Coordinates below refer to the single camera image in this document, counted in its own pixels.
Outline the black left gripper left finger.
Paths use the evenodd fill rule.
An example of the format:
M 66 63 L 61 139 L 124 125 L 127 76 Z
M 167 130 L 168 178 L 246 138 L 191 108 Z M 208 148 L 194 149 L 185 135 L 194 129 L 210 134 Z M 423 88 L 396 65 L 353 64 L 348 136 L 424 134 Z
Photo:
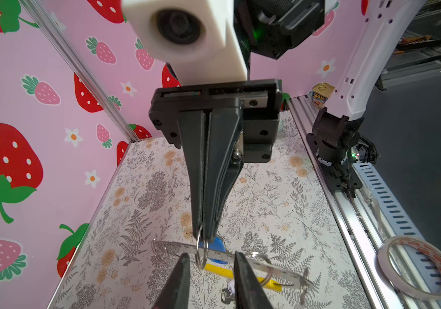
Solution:
M 190 256 L 180 255 L 153 309 L 187 309 L 190 296 Z

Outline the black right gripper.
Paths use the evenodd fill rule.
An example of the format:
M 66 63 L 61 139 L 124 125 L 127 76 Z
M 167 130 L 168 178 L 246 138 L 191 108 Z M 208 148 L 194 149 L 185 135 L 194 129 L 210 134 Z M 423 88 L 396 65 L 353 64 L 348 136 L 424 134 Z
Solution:
M 195 236 L 203 222 L 202 238 L 214 241 L 241 163 L 270 161 L 281 104 L 277 79 L 155 91 L 149 117 L 169 144 L 183 150 Z

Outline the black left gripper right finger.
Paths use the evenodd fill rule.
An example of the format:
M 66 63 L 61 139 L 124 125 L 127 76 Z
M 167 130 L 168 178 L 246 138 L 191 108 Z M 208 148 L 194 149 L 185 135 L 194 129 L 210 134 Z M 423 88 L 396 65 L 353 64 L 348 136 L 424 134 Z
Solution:
M 241 252 L 235 253 L 233 273 L 237 296 L 236 308 L 273 308 L 246 256 Z

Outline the metal keyring with yellow tag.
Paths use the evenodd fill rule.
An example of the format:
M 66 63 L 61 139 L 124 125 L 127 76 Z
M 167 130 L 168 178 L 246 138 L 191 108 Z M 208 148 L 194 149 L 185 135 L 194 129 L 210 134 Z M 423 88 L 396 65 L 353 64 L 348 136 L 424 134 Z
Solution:
M 195 245 L 178 242 L 152 241 L 152 251 L 158 261 L 169 263 L 170 256 L 177 256 L 169 278 L 164 284 L 153 308 L 188 308 L 190 297 L 191 266 L 190 257 L 195 257 L 198 270 L 207 269 L 208 258 L 233 264 L 232 279 L 234 281 L 234 296 L 236 308 L 271 308 L 264 287 L 275 278 L 274 287 L 290 288 L 300 293 L 300 304 L 305 305 L 308 291 L 314 288 L 314 283 L 308 279 L 309 271 L 302 275 L 281 269 L 271 263 L 263 254 L 252 252 L 248 255 L 242 252 L 221 252 L 208 247 L 205 242 L 196 241 Z

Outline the key with blue tag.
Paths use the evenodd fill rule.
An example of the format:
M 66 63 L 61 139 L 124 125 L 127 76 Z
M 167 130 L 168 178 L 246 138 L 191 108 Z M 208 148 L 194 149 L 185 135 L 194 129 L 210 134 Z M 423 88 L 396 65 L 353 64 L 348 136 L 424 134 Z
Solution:
M 202 260 L 200 252 L 199 252 L 199 248 L 200 247 L 203 248 L 204 245 L 203 245 L 203 242 L 200 241 L 200 235 L 198 235 L 197 239 L 196 239 L 196 246 L 195 246 L 195 248 L 196 248 L 195 259 L 196 259 L 197 266 L 202 269 L 202 268 L 204 268 L 206 266 L 206 254 L 204 256 L 204 259 Z M 216 237 L 212 243 L 207 243 L 207 247 L 208 247 L 209 250 L 213 249 L 214 251 L 217 251 L 217 252 L 226 253 L 224 242 L 219 237 Z M 217 259 L 213 259 L 211 257 L 209 257 L 209 260 L 213 261 L 215 263 L 221 264 L 221 265 L 227 265 L 228 264 L 227 261 L 217 260 Z

